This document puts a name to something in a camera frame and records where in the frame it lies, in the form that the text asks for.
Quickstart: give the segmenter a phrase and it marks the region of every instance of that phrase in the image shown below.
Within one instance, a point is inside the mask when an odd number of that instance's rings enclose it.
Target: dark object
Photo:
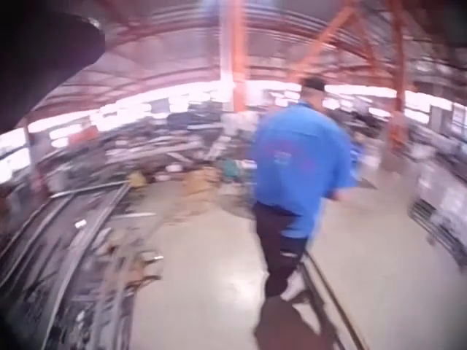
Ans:
[[[303,80],[301,81],[301,86],[303,88],[324,91],[326,83],[323,79],[319,77],[307,77],[307,78],[303,78]]]
[[[260,239],[269,277],[266,280],[267,298],[281,295],[287,289],[287,280],[295,271],[305,252],[306,238],[288,238],[282,235],[296,218],[283,209],[255,203],[253,213],[256,233]]]
[[[50,91],[96,62],[104,34],[89,20],[31,4],[4,13],[0,34],[0,133],[13,129]]]

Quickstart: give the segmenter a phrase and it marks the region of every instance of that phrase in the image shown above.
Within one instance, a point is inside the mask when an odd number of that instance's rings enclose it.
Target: polished floor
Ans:
[[[310,252],[371,350],[442,349],[447,310],[466,278],[406,215],[414,172],[366,177],[376,190],[326,203]],[[153,185],[139,210],[166,210],[178,187]],[[205,209],[148,241],[165,257],[163,278],[138,294],[132,350],[331,350],[306,304],[263,305],[251,222]]]

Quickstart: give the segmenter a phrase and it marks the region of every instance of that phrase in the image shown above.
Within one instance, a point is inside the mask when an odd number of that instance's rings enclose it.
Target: blue shirt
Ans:
[[[255,199],[297,215],[284,236],[312,235],[322,198],[353,186],[350,150],[345,131],[305,103],[261,121],[252,150]]]

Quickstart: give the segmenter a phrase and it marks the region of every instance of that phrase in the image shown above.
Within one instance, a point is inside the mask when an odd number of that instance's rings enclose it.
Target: ceiling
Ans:
[[[155,88],[219,79],[218,1],[52,0],[55,8],[95,18],[106,34],[107,52],[51,92],[31,119],[94,109]],[[245,1],[250,79],[281,80],[350,0]],[[440,36],[434,39],[417,15],[421,1],[404,3],[401,12],[407,79],[460,87],[467,77],[467,54],[449,48]],[[391,13],[379,0],[352,6],[357,15],[307,70],[332,83],[392,86],[398,51]]]

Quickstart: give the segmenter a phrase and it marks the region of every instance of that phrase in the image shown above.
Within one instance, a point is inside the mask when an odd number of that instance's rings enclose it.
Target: debris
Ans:
[[[140,171],[134,171],[128,175],[128,182],[132,188],[140,188],[147,185],[146,178]]]

